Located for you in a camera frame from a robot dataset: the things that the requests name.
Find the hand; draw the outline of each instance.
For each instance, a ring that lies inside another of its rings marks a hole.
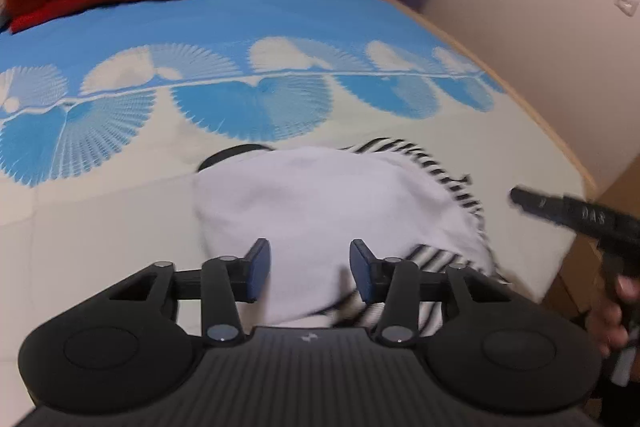
[[[640,299],[640,279],[618,276],[616,293],[626,303],[634,303]],[[587,316],[586,328],[598,344],[603,357],[611,354],[611,349],[624,347],[629,339],[625,328],[620,325],[622,311],[600,292]]]

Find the wall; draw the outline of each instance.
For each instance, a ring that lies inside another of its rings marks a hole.
[[[601,188],[640,150],[640,12],[614,0],[429,0],[425,15],[507,80]]]

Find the bed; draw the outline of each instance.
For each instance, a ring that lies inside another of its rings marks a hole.
[[[420,144],[467,176],[535,300],[573,235],[508,191],[589,182],[507,84],[392,0],[145,2],[0,32],[0,125],[3,425],[30,406],[15,360],[31,329],[154,261],[206,260],[192,176],[217,151]],[[178,320],[197,330],[198,309]]]

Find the white towel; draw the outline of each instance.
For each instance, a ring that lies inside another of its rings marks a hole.
[[[259,237],[270,241],[262,323],[304,317],[348,293],[353,239],[379,258],[424,243],[493,269],[478,218],[399,153],[254,151],[199,172],[194,188],[212,257],[241,257]]]

